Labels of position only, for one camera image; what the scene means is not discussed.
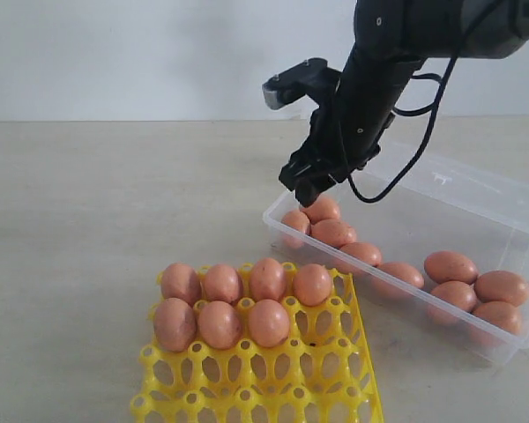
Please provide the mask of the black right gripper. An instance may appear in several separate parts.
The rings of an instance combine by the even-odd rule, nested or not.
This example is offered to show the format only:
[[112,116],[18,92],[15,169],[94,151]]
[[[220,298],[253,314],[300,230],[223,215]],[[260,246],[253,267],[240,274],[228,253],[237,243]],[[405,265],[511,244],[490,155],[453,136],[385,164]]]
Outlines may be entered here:
[[363,111],[345,120],[331,104],[319,106],[310,117],[309,134],[281,168],[279,181],[295,192],[302,207],[310,207],[380,153],[379,140],[394,118],[391,111],[380,115]]

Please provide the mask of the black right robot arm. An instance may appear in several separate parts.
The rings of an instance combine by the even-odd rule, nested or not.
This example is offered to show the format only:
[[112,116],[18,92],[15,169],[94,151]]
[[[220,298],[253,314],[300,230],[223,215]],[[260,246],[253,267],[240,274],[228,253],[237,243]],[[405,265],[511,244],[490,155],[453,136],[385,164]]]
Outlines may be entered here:
[[380,151],[406,85],[430,58],[503,59],[529,41],[529,1],[360,1],[354,45],[343,70],[310,58],[264,83],[269,108],[302,97],[317,108],[309,134],[279,181],[310,206],[350,182]]

